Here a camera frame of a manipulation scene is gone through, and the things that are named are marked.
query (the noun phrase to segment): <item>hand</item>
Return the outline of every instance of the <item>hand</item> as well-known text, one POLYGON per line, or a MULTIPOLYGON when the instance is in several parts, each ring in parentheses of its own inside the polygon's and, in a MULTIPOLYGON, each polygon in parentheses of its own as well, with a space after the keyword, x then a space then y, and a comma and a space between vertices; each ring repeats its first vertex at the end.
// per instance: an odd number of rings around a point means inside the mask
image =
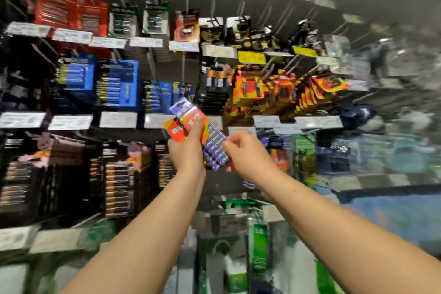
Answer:
POLYGON ((243 178, 258 184, 262 174, 279 170, 263 144, 244 130, 229 136, 222 146, 231 159, 227 172, 237 171, 243 178))
POLYGON ((204 127, 204 121, 196 117, 185 141, 168 140, 168 150, 178 174, 184 172, 184 174, 195 174, 205 178, 206 171, 201 145, 204 127))

